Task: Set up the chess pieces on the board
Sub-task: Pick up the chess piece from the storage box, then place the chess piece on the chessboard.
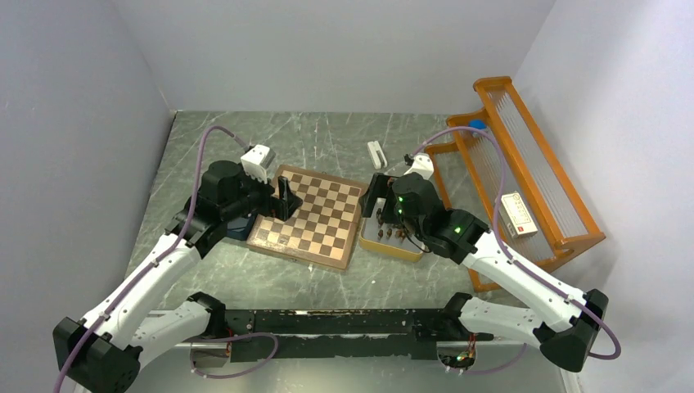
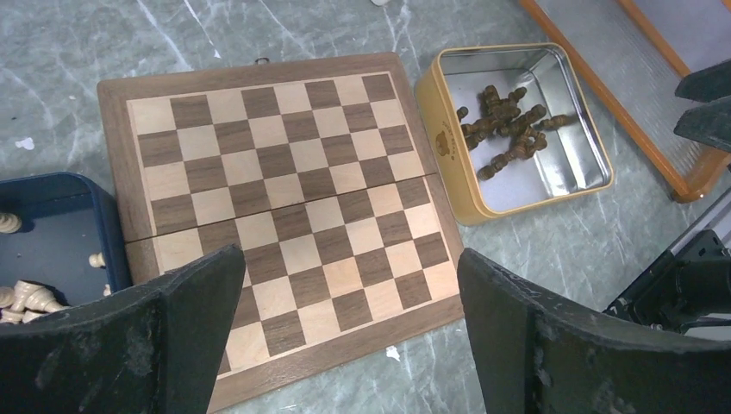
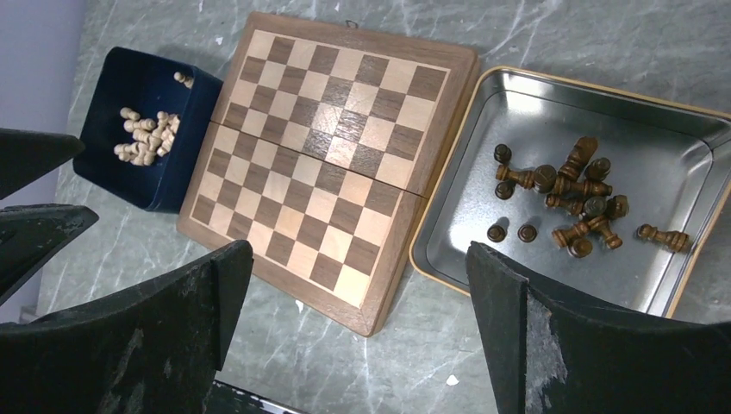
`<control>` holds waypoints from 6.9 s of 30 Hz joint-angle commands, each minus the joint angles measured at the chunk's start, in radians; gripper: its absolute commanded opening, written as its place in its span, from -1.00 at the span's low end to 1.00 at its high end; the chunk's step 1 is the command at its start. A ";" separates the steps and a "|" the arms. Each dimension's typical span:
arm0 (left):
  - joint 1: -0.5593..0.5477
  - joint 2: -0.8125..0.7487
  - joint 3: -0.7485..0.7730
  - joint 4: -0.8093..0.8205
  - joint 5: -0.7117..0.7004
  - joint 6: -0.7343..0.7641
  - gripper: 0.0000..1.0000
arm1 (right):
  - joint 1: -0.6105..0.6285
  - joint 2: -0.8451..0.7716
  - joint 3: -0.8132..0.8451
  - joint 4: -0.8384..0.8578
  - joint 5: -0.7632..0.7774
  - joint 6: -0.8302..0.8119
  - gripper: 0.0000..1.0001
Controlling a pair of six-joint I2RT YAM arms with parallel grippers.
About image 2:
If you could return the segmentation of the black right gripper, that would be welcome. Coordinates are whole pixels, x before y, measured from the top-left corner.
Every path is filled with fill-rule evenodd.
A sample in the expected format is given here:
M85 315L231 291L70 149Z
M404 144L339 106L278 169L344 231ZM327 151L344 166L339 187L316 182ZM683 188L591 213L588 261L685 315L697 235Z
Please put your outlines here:
M675 135L730 152L730 97L691 108ZM679 334L693 328L726 328L730 319L730 249L704 229L678 253L665 251L629 285L604 314Z

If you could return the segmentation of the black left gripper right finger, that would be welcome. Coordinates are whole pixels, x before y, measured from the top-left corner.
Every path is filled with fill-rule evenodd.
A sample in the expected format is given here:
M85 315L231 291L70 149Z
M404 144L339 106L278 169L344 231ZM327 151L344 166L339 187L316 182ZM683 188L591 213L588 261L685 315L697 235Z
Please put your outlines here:
M587 308L467 248L460 298L489 413L727 413L730 344Z

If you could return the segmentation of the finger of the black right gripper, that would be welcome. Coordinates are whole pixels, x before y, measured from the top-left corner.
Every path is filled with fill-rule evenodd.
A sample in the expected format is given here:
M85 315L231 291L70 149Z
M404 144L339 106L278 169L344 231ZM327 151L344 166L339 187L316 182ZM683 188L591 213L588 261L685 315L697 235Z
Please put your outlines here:
M730 73L730 60L692 72L680 80L674 95L700 103L728 97L731 90Z

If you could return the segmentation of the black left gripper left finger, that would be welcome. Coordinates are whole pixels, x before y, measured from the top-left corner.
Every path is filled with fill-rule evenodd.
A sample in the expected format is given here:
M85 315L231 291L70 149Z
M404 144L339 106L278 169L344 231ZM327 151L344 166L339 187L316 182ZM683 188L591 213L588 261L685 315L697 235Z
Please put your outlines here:
M1 329L4 413L204 413L246 271L234 245Z

